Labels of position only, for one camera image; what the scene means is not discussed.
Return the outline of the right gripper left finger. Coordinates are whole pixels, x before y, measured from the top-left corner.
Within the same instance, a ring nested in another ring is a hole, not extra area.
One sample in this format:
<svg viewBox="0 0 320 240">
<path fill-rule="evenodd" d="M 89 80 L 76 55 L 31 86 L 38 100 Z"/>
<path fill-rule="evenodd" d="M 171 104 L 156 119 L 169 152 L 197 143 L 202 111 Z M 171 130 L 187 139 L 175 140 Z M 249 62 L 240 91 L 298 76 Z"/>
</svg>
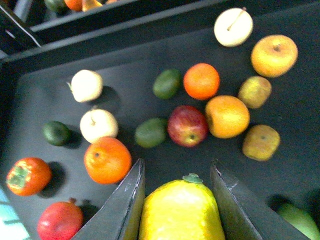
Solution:
<svg viewBox="0 0 320 240">
<path fill-rule="evenodd" d="M 138 159 L 74 240 L 137 240 L 145 200 L 145 161 Z"/>
</svg>

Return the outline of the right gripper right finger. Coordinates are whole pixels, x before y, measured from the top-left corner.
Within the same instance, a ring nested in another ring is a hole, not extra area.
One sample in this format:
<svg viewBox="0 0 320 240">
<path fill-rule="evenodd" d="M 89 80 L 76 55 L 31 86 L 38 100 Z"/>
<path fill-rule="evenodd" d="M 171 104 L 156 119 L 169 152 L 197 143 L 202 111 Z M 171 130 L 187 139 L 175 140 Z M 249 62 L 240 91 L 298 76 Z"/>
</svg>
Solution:
<svg viewBox="0 0 320 240">
<path fill-rule="evenodd" d="M 210 180 L 227 240 L 307 240 L 247 188 L 218 160 L 210 164 Z"/>
</svg>

